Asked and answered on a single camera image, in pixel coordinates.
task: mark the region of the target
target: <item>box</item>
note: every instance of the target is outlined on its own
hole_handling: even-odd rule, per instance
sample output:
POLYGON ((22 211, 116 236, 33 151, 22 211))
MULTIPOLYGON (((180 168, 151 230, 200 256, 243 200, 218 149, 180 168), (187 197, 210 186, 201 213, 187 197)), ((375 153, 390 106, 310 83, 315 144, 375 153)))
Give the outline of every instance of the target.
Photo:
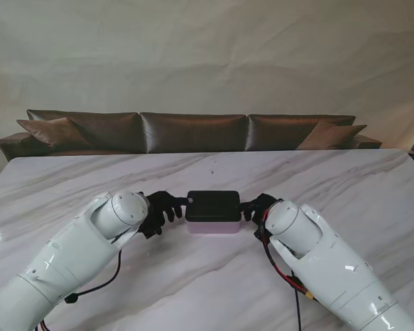
POLYGON ((186 224, 190 233, 238 233, 241 213, 236 191, 190 191, 186 224))

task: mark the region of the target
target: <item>sofa cushion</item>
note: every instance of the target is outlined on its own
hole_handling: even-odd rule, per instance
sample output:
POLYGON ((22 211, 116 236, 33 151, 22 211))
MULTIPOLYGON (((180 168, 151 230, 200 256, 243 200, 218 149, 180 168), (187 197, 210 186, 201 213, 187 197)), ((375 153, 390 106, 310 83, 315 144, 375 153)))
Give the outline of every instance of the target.
POLYGON ((243 151, 245 115, 141 113, 147 153, 243 151))
POLYGON ((298 150, 341 150, 354 136, 366 128, 363 126, 337 126, 319 122, 313 131, 297 147, 298 150))
POLYGON ((100 150, 127 150, 144 153, 141 119, 136 112, 100 114, 94 112, 61 112, 58 110, 27 111, 29 119, 50 121, 65 117, 82 135, 100 150))
POLYGON ((48 154, 49 157, 70 157, 77 155, 117 155, 131 154, 125 150, 64 150, 48 154))
POLYGON ((81 135, 74 124, 66 118, 52 121, 17 119, 20 126, 42 143, 57 150, 85 150, 92 145, 81 135))
POLYGON ((248 116, 246 150, 295 150, 319 121, 350 126, 348 115, 258 115, 248 116))

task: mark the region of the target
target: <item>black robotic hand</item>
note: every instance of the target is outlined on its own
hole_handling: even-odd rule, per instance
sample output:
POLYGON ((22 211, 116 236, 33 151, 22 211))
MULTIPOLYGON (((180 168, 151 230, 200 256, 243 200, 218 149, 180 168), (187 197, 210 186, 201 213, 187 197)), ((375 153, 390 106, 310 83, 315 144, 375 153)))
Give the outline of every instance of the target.
MULTIPOLYGON (((276 201, 282 199, 276 199, 271 195, 262 193, 255 200, 249 202, 243 202, 239 205, 239 211, 244 213, 244 218, 246 221, 253 221, 257 226, 258 230, 255 232, 256 238, 261 240, 261 232, 259 227, 262 226, 262 221, 264 220, 264 214, 267 209, 269 209, 276 201)), ((267 239, 270 237, 269 232, 265 232, 267 239)))
POLYGON ((161 227, 166 222, 164 213, 170 222, 182 217, 183 205, 188 205, 187 198, 175 198, 166 191, 158 191, 146 197, 149 201, 149 211, 144 222, 139 226, 138 232, 144 234, 149 239, 152 236, 162 233, 161 227))

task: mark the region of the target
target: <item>black lid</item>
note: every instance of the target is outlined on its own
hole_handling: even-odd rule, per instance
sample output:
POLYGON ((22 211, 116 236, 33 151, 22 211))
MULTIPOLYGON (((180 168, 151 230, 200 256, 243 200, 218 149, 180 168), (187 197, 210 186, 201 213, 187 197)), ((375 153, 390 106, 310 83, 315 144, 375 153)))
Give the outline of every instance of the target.
POLYGON ((239 222, 241 213, 239 193, 236 191, 190 191, 192 201, 186 208, 189 222, 239 222))

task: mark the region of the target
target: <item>sofa armrest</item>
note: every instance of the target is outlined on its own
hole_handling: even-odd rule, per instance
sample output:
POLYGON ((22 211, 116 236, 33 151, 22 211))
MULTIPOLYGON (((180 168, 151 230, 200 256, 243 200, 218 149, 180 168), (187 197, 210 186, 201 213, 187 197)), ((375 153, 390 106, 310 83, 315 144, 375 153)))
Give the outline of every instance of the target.
POLYGON ((382 144, 381 141, 358 134, 347 144, 346 147, 350 150, 375 149, 375 148, 380 148, 381 144, 382 144))
POLYGON ((8 161, 16 157, 40 157, 55 151, 53 147, 40 142, 27 132, 0 139, 0 149, 8 161))

